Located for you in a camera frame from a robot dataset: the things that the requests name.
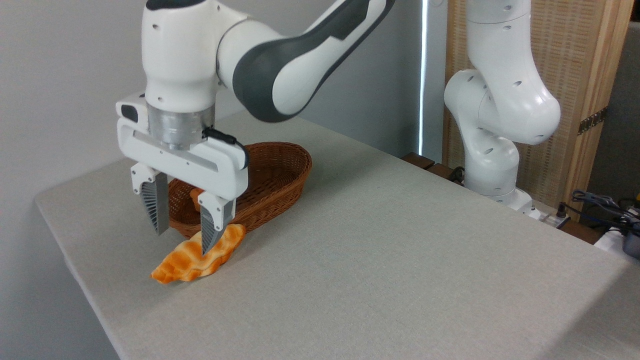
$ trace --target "metal hinge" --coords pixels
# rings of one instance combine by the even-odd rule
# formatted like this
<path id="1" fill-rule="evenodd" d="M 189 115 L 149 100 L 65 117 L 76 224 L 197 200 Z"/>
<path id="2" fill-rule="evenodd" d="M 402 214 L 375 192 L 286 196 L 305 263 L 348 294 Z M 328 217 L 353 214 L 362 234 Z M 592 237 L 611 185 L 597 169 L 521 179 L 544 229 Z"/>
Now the metal hinge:
<path id="1" fill-rule="evenodd" d="M 592 116 L 580 121 L 580 128 L 578 128 L 578 135 L 582 135 L 586 131 L 589 131 L 592 127 L 598 125 L 599 123 L 604 121 L 604 118 L 607 116 L 607 110 L 609 109 L 606 106 L 604 109 L 598 111 Z"/>

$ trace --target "brown wicker basket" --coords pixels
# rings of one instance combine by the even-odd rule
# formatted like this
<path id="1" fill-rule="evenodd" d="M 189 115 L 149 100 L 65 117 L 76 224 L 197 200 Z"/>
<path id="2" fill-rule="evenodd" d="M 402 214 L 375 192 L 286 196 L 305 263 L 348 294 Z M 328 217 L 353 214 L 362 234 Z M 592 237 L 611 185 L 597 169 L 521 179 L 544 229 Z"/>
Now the brown wicker basket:
<path id="1" fill-rule="evenodd" d="M 289 209 L 302 194 L 311 171 L 311 155 L 300 145 L 262 142 L 246 146 L 249 187 L 236 201 L 233 224 L 247 233 Z M 195 186 L 174 179 L 169 183 L 169 225 L 185 238 L 200 231 L 200 212 L 189 193 Z"/>

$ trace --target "cable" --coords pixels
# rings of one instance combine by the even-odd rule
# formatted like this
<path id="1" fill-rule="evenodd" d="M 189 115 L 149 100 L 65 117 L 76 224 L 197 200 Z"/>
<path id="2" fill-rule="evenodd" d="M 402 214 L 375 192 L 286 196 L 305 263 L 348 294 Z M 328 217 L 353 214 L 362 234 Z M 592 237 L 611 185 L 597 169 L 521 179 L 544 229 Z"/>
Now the cable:
<path id="1" fill-rule="evenodd" d="M 625 217 L 624 215 L 622 216 L 623 218 L 619 222 L 614 222 L 614 221 L 610 221 L 610 220 L 604 220 L 604 219 L 601 219 L 601 218 L 592 217 L 591 215 L 585 214 L 583 211 L 580 211 L 580 210 L 574 208 L 573 206 L 568 205 L 565 202 L 561 202 L 560 205 L 561 206 L 566 206 L 567 209 L 573 211 L 574 213 L 580 214 L 580 215 L 582 215 L 582 216 L 584 216 L 584 217 L 586 217 L 586 218 L 588 218 L 588 219 L 590 219 L 592 221 L 599 222 L 599 223 L 605 224 L 605 225 L 609 225 L 611 227 L 617 227 L 618 229 L 626 230 L 628 232 L 633 233 L 636 236 L 640 236 L 640 230 L 638 228 L 634 227 L 633 225 L 626 225 L 626 224 L 630 224 L 630 222 L 626 218 L 624 218 Z"/>
<path id="2" fill-rule="evenodd" d="M 626 215 L 640 220 L 640 217 L 638 217 L 637 215 L 629 212 L 628 210 L 621 209 L 620 205 L 609 196 L 595 195 L 593 193 L 584 192 L 582 190 L 575 190 L 572 193 L 572 201 L 585 202 L 594 206 L 598 206 L 600 209 L 616 216 Z"/>
<path id="3" fill-rule="evenodd" d="M 622 199 L 618 200 L 618 202 L 617 202 L 617 204 L 618 204 L 618 206 L 619 206 L 620 208 L 622 208 L 622 204 L 621 204 L 621 203 L 622 203 L 623 201 L 628 201 L 628 202 L 631 202 L 631 203 L 636 202 L 636 200 L 635 200 L 634 198 L 632 198 L 632 197 L 623 197 Z"/>
<path id="4" fill-rule="evenodd" d="M 449 175 L 447 180 L 449 180 L 449 181 L 459 181 L 461 183 L 464 182 L 464 180 L 465 180 L 465 168 L 456 167 L 455 169 L 453 169 L 453 171 L 451 172 L 451 174 Z"/>
<path id="5" fill-rule="evenodd" d="M 618 229 L 617 227 L 613 227 L 613 226 L 612 226 L 612 227 L 610 227 L 608 230 L 606 230 L 606 231 L 605 231 L 604 233 L 602 233 L 602 234 L 604 235 L 604 234 L 608 233 L 609 231 L 617 231 L 617 232 L 619 232 L 620 234 L 625 235 L 625 233 L 624 233 L 622 230 Z"/>
<path id="6" fill-rule="evenodd" d="M 242 170 L 246 169 L 249 166 L 249 151 L 246 149 L 246 147 L 244 147 L 243 144 L 241 144 L 235 136 L 233 135 L 229 135 L 229 134 L 225 134 L 220 130 L 215 129 L 213 126 L 211 127 L 207 127 L 205 129 L 202 130 L 202 136 L 203 138 L 209 137 L 209 138 L 214 138 L 217 140 L 221 140 L 226 142 L 229 145 L 238 145 L 240 146 L 240 149 L 242 149 L 242 151 L 244 151 L 244 167 L 242 168 Z"/>

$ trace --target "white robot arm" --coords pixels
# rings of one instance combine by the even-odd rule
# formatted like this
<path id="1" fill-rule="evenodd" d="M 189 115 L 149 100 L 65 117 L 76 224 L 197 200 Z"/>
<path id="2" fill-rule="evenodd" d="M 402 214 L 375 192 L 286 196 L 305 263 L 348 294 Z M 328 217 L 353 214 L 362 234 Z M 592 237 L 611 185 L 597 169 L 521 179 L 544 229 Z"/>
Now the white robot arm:
<path id="1" fill-rule="evenodd" d="M 167 174 L 205 190 L 203 253 L 235 215 L 248 158 L 214 128 L 215 98 L 232 89 L 256 118 L 297 115 L 382 21 L 394 0 L 338 0 L 302 35 L 283 37 L 217 0 L 148 0 L 142 21 L 145 94 L 118 102 L 118 143 L 158 233 L 168 228 Z"/>
<path id="2" fill-rule="evenodd" d="M 453 75 L 445 103 L 465 148 L 465 187 L 537 217 L 531 197 L 516 188 L 515 142 L 547 140 L 560 105 L 531 53 L 531 0 L 467 0 L 467 49 L 477 70 Z"/>

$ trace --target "croissant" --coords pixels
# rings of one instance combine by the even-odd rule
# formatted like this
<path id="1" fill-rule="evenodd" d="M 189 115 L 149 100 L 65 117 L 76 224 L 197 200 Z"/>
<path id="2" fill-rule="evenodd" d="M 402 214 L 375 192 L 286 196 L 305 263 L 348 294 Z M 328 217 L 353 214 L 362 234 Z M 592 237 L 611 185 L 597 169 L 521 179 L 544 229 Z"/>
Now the croissant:
<path id="1" fill-rule="evenodd" d="M 197 277 L 211 275 L 231 257 L 240 245 L 246 228 L 242 224 L 229 224 L 222 238 L 202 256 L 202 232 L 180 243 L 151 273 L 151 278 L 161 284 L 182 280 L 194 281 Z"/>

